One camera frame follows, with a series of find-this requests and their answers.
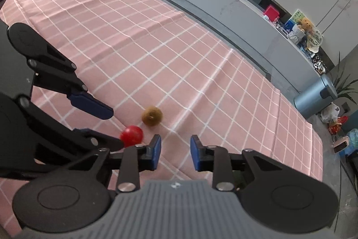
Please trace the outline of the red cherry tomato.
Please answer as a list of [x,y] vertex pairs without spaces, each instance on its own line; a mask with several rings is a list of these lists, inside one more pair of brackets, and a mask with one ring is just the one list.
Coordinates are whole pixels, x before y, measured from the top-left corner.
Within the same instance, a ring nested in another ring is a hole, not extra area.
[[141,144],[144,134],[143,130],[138,126],[128,126],[120,134],[119,139],[123,142],[124,147]]

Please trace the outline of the pink stool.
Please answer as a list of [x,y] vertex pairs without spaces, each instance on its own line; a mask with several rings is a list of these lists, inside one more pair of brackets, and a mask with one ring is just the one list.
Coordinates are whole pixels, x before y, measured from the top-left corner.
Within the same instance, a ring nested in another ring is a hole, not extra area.
[[346,135],[340,137],[337,141],[335,141],[332,147],[335,153],[344,153],[345,155],[347,155],[349,145],[350,145],[350,138],[349,136]]

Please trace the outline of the red gift bag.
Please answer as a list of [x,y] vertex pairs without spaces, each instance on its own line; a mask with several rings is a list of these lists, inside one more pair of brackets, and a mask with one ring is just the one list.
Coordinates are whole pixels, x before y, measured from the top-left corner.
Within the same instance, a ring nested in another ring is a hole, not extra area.
[[347,116],[338,117],[328,124],[328,131],[331,135],[336,135],[342,128],[342,125],[348,121]]

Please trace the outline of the white plastic bag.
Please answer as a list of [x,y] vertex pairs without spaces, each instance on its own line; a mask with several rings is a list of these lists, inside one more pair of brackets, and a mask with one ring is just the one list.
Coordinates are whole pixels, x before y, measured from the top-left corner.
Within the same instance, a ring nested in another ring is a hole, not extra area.
[[340,113],[340,107],[331,103],[320,112],[320,119],[323,123],[330,123],[336,120]]

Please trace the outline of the blue grey trash bin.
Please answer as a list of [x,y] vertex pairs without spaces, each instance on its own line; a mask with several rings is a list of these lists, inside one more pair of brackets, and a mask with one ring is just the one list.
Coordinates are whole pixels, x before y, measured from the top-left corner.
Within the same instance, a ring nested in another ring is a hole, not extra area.
[[308,119],[338,99],[337,90],[326,74],[294,98],[298,112]]

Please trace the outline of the pink checkered tablecloth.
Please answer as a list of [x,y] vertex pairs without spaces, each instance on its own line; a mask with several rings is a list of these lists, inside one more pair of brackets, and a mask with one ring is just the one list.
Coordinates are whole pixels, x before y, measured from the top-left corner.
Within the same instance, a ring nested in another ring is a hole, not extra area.
[[[99,119],[66,95],[34,85],[31,103],[67,128],[119,139],[128,126],[142,145],[161,136],[157,169],[139,173],[140,189],[120,189],[108,211],[85,228],[19,238],[330,238],[330,228],[284,233],[251,218],[237,195],[212,188],[198,172],[191,136],[229,153],[252,149],[322,182],[322,142],[287,99],[237,51],[161,0],[6,0],[1,21],[27,24],[76,64],[88,92],[113,109]],[[146,126],[149,106],[163,113]]]

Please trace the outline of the long leaf potted plant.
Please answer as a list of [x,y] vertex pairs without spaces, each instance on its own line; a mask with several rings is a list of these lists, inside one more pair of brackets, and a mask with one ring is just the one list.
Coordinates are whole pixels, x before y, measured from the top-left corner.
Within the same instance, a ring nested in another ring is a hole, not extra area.
[[353,88],[353,85],[357,83],[357,79],[349,81],[350,74],[344,76],[345,74],[346,62],[341,61],[340,52],[338,56],[338,64],[336,73],[333,70],[330,70],[329,77],[332,80],[332,84],[336,89],[337,98],[345,98],[350,100],[352,103],[357,105],[357,101],[351,96],[352,94],[357,94],[357,90]]

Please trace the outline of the grey marble tv bench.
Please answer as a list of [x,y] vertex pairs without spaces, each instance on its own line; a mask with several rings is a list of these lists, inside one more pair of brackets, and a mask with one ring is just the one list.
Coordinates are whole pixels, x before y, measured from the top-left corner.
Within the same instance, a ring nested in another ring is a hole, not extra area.
[[301,92],[320,76],[311,61],[247,0],[174,0],[262,70]]

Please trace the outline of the teddy bear toy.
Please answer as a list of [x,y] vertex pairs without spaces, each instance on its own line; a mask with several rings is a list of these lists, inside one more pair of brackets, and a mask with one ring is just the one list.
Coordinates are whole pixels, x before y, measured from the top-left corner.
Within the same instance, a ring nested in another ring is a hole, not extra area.
[[297,26],[298,28],[300,28],[300,30],[303,30],[307,36],[312,33],[312,30],[314,28],[313,23],[307,17],[303,17],[297,23]]

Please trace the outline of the red box on bench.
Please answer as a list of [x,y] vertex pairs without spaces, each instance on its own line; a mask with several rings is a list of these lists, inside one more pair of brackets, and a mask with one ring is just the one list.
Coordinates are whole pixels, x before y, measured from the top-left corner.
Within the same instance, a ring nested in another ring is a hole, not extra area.
[[275,22],[279,19],[280,12],[273,5],[268,5],[266,10],[263,12],[263,15],[270,22]]

